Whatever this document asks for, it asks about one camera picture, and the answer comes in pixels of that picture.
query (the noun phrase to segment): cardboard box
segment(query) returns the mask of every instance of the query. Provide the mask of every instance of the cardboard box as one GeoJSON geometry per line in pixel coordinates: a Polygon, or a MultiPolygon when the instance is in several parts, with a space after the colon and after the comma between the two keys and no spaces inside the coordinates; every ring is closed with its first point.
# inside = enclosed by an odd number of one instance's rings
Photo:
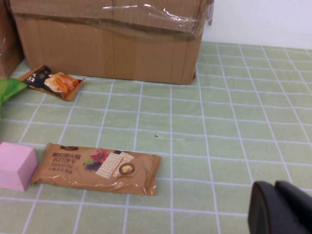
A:
{"type": "Polygon", "coordinates": [[[9,77],[22,59],[14,24],[4,1],[0,0],[0,78],[9,77]]]}
{"type": "MultiPolygon", "coordinates": [[[[134,0],[113,1],[114,6],[119,2],[134,4],[134,0]]],[[[70,1],[52,0],[49,2],[62,6],[70,1]]],[[[95,5],[99,2],[109,4],[112,0],[93,0],[92,2],[95,2],[95,5]]],[[[153,2],[153,4],[159,2],[159,7],[163,7],[168,2],[168,6],[173,9],[173,2],[177,3],[177,0],[136,0],[135,2],[153,2]]],[[[194,0],[183,0],[183,2],[187,2],[189,7],[194,5],[194,9],[199,10],[199,5],[195,5],[194,0]]],[[[202,4],[210,0],[195,0],[195,2],[202,4]]],[[[113,11],[113,17],[119,18],[118,21],[134,22],[144,27],[155,24],[160,29],[148,27],[146,31],[142,31],[132,24],[127,24],[125,27],[125,24],[115,23],[112,20],[101,25],[81,23],[81,21],[72,20],[73,18],[68,20],[67,17],[75,14],[75,18],[80,19],[83,12],[81,9],[75,8],[69,12],[59,10],[50,12],[51,9],[46,9],[42,0],[28,0],[27,2],[11,0],[11,5],[23,50],[32,69],[45,64],[55,71],[67,74],[174,84],[190,84],[195,79],[196,61],[202,38],[200,31],[198,34],[182,35],[166,30],[177,24],[166,24],[162,20],[148,21],[127,17],[115,11],[113,11]],[[38,9],[43,9],[47,16],[34,17],[34,14],[38,14],[38,9]]],[[[184,8],[184,5],[182,6],[181,14],[195,14],[196,10],[188,10],[184,8]]],[[[207,12],[207,6],[202,8],[201,10],[207,12]]],[[[97,20],[99,13],[94,13],[91,9],[93,8],[86,10],[85,17],[97,20]]],[[[193,21],[191,27],[185,27],[183,30],[187,31],[190,28],[193,30],[195,25],[199,27],[198,23],[202,27],[207,15],[204,14],[204,16],[203,20],[193,21]]],[[[109,18],[110,16],[106,13],[103,17],[109,18]]]]}

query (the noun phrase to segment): floor tile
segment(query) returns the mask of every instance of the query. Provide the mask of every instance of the floor tile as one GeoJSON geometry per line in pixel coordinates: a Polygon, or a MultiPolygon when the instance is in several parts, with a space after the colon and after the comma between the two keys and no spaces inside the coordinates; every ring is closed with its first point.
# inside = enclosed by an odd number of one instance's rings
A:
{"type": "Polygon", "coordinates": [[[141,83],[129,80],[115,80],[113,85],[113,94],[136,94],[141,91],[141,83]]]}
{"type": "Polygon", "coordinates": [[[153,197],[131,195],[129,205],[170,208],[170,181],[157,180],[157,194],[153,197]]]}
{"type": "Polygon", "coordinates": [[[303,61],[300,61],[300,62],[293,62],[296,66],[296,68],[299,70],[299,71],[310,71],[312,72],[312,64],[311,62],[303,62],[303,61]]]}
{"type": "Polygon", "coordinates": [[[232,103],[236,104],[249,104],[260,105],[259,99],[256,93],[244,93],[231,91],[232,103]]]}
{"type": "Polygon", "coordinates": [[[173,100],[172,114],[201,116],[202,112],[200,102],[173,100]]]}
{"type": "Polygon", "coordinates": [[[111,91],[113,81],[99,78],[97,80],[86,79],[81,90],[89,92],[109,93],[111,91]]]}
{"type": "Polygon", "coordinates": [[[122,233],[123,208],[83,206],[77,234],[93,234],[104,230],[106,233],[122,233]]]}
{"type": "Polygon", "coordinates": [[[137,133],[136,150],[169,153],[170,134],[139,131],[137,133]]]}
{"type": "Polygon", "coordinates": [[[33,122],[65,124],[70,110],[71,108],[68,107],[40,106],[33,118],[33,122]]]}
{"type": "Polygon", "coordinates": [[[249,73],[245,67],[223,67],[226,77],[249,78],[249,73]]]}
{"type": "Polygon", "coordinates": [[[309,88],[303,83],[283,82],[282,86],[286,93],[306,93],[310,94],[309,88]]]}
{"type": "Polygon", "coordinates": [[[244,158],[239,140],[209,137],[210,157],[244,158]]]}
{"type": "Polygon", "coordinates": [[[172,98],[187,99],[187,100],[199,100],[198,87],[172,87],[172,98]]]}
{"type": "Polygon", "coordinates": [[[247,217],[219,215],[222,233],[249,234],[247,217]]]}
{"type": "Polygon", "coordinates": [[[174,156],[173,177],[210,181],[208,159],[174,156]]]}
{"type": "Polygon", "coordinates": [[[174,208],[214,211],[211,185],[199,182],[174,181],[174,208]]]}
{"type": "Polygon", "coordinates": [[[83,190],[44,184],[39,199],[53,201],[81,201],[83,190]]]}
{"type": "Polygon", "coordinates": [[[312,124],[312,110],[296,108],[296,113],[302,123],[312,124]]]}
{"type": "Polygon", "coordinates": [[[267,123],[240,121],[238,126],[242,138],[273,140],[270,128],[267,123]]]}
{"type": "Polygon", "coordinates": [[[134,234],[134,233],[169,234],[170,227],[171,224],[169,211],[153,211],[153,210],[138,210],[138,209],[129,209],[128,211],[126,234],[134,234]]]}
{"type": "Polygon", "coordinates": [[[131,151],[133,149],[134,137],[134,131],[103,129],[99,141],[99,147],[105,149],[131,151]]]}
{"type": "Polygon", "coordinates": [[[170,132],[170,116],[141,113],[138,128],[151,131],[170,132]]]}
{"type": "Polygon", "coordinates": [[[290,104],[284,94],[260,93],[259,96],[263,105],[290,107],[290,104]]]}
{"type": "Polygon", "coordinates": [[[144,83],[142,94],[151,97],[170,98],[170,85],[155,85],[144,83]]]}
{"type": "Polygon", "coordinates": [[[274,72],[272,70],[258,69],[258,68],[250,68],[250,75],[254,79],[271,79],[276,80],[274,72]]]}
{"type": "Polygon", "coordinates": [[[47,124],[30,124],[22,142],[36,144],[57,143],[63,128],[63,126],[47,124]]]}
{"type": "Polygon", "coordinates": [[[208,135],[238,137],[237,127],[232,120],[206,119],[208,135]]]}
{"type": "Polygon", "coordinates": [[[302,81],[300,74],[297,71],[275,71],[279,80],[285,81],[302,81]]]}
{"type": "Polygon", "coordinates": [[[226,103],[230,102],[227,90],[202,88],[201,96],[203,101],[226,102],[226,103]]]}
{"type": "Polygon", "coordinates": [[[236,119],[265,121],[265,115],[261,106],[234,105],[236,119]]]}
{"type": "Polygon", "coordinates": [[[274,184],[277,180],[289,181],[283,164],[249,162],[254,181],[266,181],[274,184]]]}
{"type": "Polygon", "coordinates": [[[286,52],[282,50],[265,49],[265,53],[269,59],[289,59],[286,52]]]}
{"type": "Polygon", "coordinates": [[[312,189],[312,167],[287,165],[289,173],[291,174],[293,184],[299,188],[312,189]]]}
{"type": "Polygon", "coordinates": [[[233,112],[229,104],[203,103],[205,117],[233,119],[233,112]]]}
{"type": "Polygon", "coordinates": [[[269,122],[298,123],[298,119],[292,109],[265,107],[269,122]]]}
{"type": "Polygon", "coordinates": [[[42,101],[44,96],[43,92],[38,92],[37,90],[24,89],[18,94],[10,98],[11,102],[20,102],[20,103],[33,103],[39,104],[42,101]]]}
{"type": "Polygon", "coordinates": [[[223,76],[222,69],[219,66],[198,64],[197,67],[200,75],[223,76]]]}
{"type": "Polygon", "coordinates": [[[97,191],[86,192],[86,196],[84,197],[84,202],[90,203],[109,203],[116,205],[126,205],[127,195],[126,194],[115,194],[115,193],[103,193],[97,191]]]}
{"type": "Polygon", "coordinates": [[[22,233],[32,205],[32,202],[0,200],[0,232],[22,233]]]}
{"type": "Polygon", "coordinates": [[[250,184],[246,162],[212,159],[214,182],[250,184]]]}
{"type": "Polygon", "coordinates": [[[200,46],[200,53],[201,54],[206,54],[206,55],[217,55],[217,49],[216,45],[211,45],[211,44],[201,44],[200,46]]]}
{"type": "Polygon", "coordinates": [[[104,127],[112,128],[136,128],[137,113],[108,111],[104,127]]]}
{"type": "Polygon", "coordinates": [[[27,123],[16,123],[2,119],[0,121],[0,141],[18,142],[26,127],[27,123]]]}
{"type": "Polygon", "coordinates": [[[293,51],[287,52],[291,60],[299,60],[299,61],[312,61],[312,58],[305,53],[297,53],[293,51]]]}
{"type": "Polygon", "coordinates": [[[276,140],[307,142],[300,125],[271,124],[276,140]]]}
{"type": "Polygon", "coordinates": [[[229,89],[253,91],[254,86],[251,79],[226,78],[229,89]]]}
{"type": "Polygon", "coordinates": [[[288,97],[294,107],[312,108],[312,96],[305,94],[288,94],[288,97]]]}
{"type": "Polygon", "coordinates": [[[78,97],[76,106],[105,109],[108,100],[107,94],[82,93],[78,97]]]}
{"type": "Polygon", "coordinates": [[[37,106],[22,103],[6,103],[1,110],[2,119],[29,121],[37,106]]]}
{"type": "Polygon", "coordinates": [[[245,186],[214,185],[219,212],[248,213],[252,188],[245,186]]]}
{"type": "Polygon", "coordinates": [[[216,219],[213,214],[174,213],[175,233],[217,234],[216,219]]]}
{"type": "Polygon", "coordinates": [[[219,57],[215,55],[199,55],[197,62],[211,65],[220,65],[219,57]]]}
{"type": "Polygon", "coordinates": [[[305,82],[312,82],[312,72],[302,72],[300,71],[302,78],[305,82]]]}
{"type": "Polygon", "coordinates": [[[170,113],[170,100],[142,97],[140,110],[142,112],[169,114],[170,113]]]}
{"type": "Polygon", "coordinates": [[[68,124],[101,126],[105,111],[74,108],[68,124]]]}
{"type": "Polygon", "coordinates": [[[312,149],[308,144],[279,143],[286,162],[312,164],[312,149]]]}
{"type": "Polygon", "coordinates": [[[139,97],[111,96],[108,109],[118,111],[137,111],[139,97]]]}
{"type": "Polygon", "coordinates": [[[72,233],[78,209],[79,205],[37,203],[26,234],[72,233]]]}
{"type": "Polygon", "coordinates": [[[219,45],[220,55],[229,55],[229,56],[242,56],[238,46],[222,46],[219,45]]]}
{"type": "Polygon", "coordinates": [[[61,144],[65,146],[96,147],[99,132],[100,129],[98,128],[68,126],[61,144]]]}
{"type": "Polygon", "coordinates": [[[190,134],[204,134],[204,126],[202,117],[172,117],[172,131],[174,133],[190,133],[190,134]]]}
{"type": "Polygon", "coordinates": [[[181,155],[206,156],[206,141],[203,136],[173,134],[173,153],[181,155]]]}
{"type": "Polygon", "coordinates": [[[162,155],[157,153],[158,156],[161,157],[161,164],[159,166],[159,169],[157,171],[156,177],[160,178],[169,178],[170,177],[170,171],[171,171],[171,160],[170,156],[168,155],[162,155]]]}
{"type": "Polygon", "coordinates": [[[280,154],[275,143],[255,140],[244,140],[243,142],[246,157],[249,160],[281,161],[280,154]]]}
{"type": "Polygon", "coordinates": [[[253,48],[246,48],[242,47],[242,52],[245,57],[252,57],[252,58],[263,58],[265,59],[265,54],[261,49],[253,49],[253,48]]]}
{"type": "Polygon", "coordinates": [[[283,90],[277,81],[254,80],[257,91],[282,93],[283,90]]]}
{"type": "Polygon", "coordinates": [[[293,66],[291,61],[283,61],[283,60],[270,60],[270,64],[273,69],[282,69],[282,70],[291,70],[294,71],[295,67],[293,66]]]}
{"type": "Polygon", "coordinates": [[[245,58],[248,67],[251,68],[267,68],[270,69],[270,65],[266,59],[257,58],[245,58]]]}
{"type": "Polygon", "coordinates": [[[243,57],[221,57],[223,66],[239,66],[245,67],[243,57]]]}
{"type": "Polygon", "coordinates": [[[223,77],[214,77],[214,76],[199,76],[200,86],[210,86],[216,88],[226,88],[223,77]]]}

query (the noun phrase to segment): green object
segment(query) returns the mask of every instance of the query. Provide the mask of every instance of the green object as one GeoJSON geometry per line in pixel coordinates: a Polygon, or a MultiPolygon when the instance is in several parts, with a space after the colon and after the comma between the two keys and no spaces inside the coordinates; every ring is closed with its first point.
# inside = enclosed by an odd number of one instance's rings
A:
{"type": "Polygon", "coordinates": [[[0,109],[2,105],[14,94],[27,87],[27,84],[18,79],[0,79],[0,109]]]}

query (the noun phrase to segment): black object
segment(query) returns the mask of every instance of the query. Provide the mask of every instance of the black object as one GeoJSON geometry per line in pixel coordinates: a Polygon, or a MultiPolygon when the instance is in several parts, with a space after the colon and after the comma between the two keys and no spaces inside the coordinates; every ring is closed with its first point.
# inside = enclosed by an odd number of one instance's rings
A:
{"type": "Polygon", "coordinates": [[[285,181],[253,184],[251,234],[312,234],[312,197],[285,181]]]}

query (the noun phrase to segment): cracker package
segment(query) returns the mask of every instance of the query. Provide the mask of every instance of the cracker package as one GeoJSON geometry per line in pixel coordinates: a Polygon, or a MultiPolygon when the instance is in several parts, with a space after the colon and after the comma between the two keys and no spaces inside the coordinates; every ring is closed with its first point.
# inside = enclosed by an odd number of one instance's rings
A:
{"type": "Polygon", "coordinates": [[[61,72],[52,73],[49,67],[41,66],[26,73],[19,80],[32,89],[72,101],[85,79],[76,79],[61,72]]]}
{"type": "Polygon", "coordinates": [[[50,143],[32,183],[153,196],[160,161],[156,155],[50,143]]]}

